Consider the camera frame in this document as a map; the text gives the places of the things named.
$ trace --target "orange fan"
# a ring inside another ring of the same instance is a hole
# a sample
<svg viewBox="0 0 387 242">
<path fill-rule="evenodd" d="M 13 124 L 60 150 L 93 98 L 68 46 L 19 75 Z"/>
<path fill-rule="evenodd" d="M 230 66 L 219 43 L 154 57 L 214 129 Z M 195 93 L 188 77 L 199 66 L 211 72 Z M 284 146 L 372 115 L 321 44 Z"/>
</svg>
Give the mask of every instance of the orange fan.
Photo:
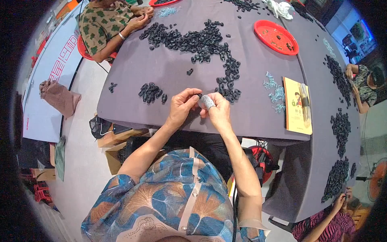
<svg viewBox="0 0 387 242">
<path fill-rule="evenodd" d="M 383 184 L 384 176 L 387 171 L 387 160 L 380 160 L 373 168 L 368 182 L 368 197 L 371 201 L 375 201 L 380 193 L 380 188 Z"/>
</svg>

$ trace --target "black backpack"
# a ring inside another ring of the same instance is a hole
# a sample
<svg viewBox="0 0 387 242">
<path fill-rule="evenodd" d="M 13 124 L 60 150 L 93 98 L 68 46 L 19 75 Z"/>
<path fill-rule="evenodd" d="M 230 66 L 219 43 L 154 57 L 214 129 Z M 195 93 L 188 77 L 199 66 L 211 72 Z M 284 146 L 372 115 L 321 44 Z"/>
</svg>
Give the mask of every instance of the black backpack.
<svg viewBox="0 0 387 242">
<path fill-rule="evenodd" d="M 112 122 L 106 121 L 105 119 L 102 119 L 96 115 L 93 119 L 89 121 L 91 134 L 96 139 L 102 138 L 106 133 L 108 133 L 108 130 L 110 129 L 110 126 Z"/>
</svg>

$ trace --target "cardboard box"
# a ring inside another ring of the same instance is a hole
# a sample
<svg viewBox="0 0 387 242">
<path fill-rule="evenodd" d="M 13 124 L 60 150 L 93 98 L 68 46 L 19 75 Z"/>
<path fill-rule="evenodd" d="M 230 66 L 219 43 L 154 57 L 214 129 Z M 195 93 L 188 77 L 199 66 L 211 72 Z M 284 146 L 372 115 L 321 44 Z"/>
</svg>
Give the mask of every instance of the cardboard box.
<svg viewBox="0 0 387 242">
<path fill-rule="evenodd" d="M 108 160 L 108 166 L 110 173 L 116 175 L 121 168 L 120 160 L 118 159 L 118 151 L 126 146 L 126 142 L 118 144 L 105 151 L 106 159 Z"/>
<path fill-rule="evenodd" d="M 37 182 L 55 180 L 55 169 L 34 169 L 33 177 L 36 178 Z"/>
<path fill-rule="evenodd" d="M 50 144 L 50 163 L 55 167 L 55 145 Z"/>
<path fill-rule="evenodd" d="M 148 129 L 132 129 L 119 134 L 114 134 L 109 132 L 105 134 L 102 138 L 97 139 L 99 148 L 111 148 L 115 145 L 125 142 L 131 136 L 142 136 L 148 133 Z"/>
</svg>

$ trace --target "red chinese characters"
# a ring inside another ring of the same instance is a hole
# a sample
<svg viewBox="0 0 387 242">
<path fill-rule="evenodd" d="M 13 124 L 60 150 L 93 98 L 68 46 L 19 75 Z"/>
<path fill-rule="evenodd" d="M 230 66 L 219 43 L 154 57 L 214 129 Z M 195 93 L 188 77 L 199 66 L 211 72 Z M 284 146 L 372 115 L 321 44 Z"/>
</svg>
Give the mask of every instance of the red chinese characters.
<svg viewBox="0 0 387 242">
<path fill-rule="evenodd" d="M 58 56 L 58 59 L 56 60 L 52 68 L 50 76 L 48 77 L 49 80 L 53 80 L 53 81 L 59 80 L 60 75 L 62 74 L 63 68 L 65 67 L 66 61 L 70 57 L 70 54 L 74 50 L 76 45 L 77 45 L 77 38 L 74 35 L 72 35 L 66 42 L 63 49 L 61 50 Z"/>
</svg>

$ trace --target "red plastic tray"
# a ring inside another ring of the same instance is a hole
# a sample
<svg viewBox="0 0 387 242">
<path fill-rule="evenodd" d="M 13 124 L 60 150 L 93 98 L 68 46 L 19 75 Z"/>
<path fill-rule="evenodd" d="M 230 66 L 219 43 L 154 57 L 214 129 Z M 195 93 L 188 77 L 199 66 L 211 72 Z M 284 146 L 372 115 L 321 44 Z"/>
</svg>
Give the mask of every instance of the red plastic tray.
<svg viewBox="0 0 387 242">
<path fill-rule="evenodd" d="M 268 20 L 258 20 L 254 24 L 254 30 L 262 42 L 273 50 L 284 55 L 298 54 L 297 41 L 294 39 L 293 35 L 280 25 Z M 289 50 L 286 46 L 287 43 L 290 44 L 290 48 L 293 46 L 294 50 Z"/>
<path fill-rule="evenodd" d="M 152 6 L 152 7 L 160 7 L 160 6 L 165 6 L 165 5 L 168 5 L 168 4 L 173 4 L 175 2 L 178 2 L 180 0 L 173 0 L 173 1 L 170 1 L 170 2 L 167 2 L 167 3 L 161 3 L 161 4 L 154 4 L 157 0 L 151 0 L 149 2 L 149 5 Z"/>
</svg>

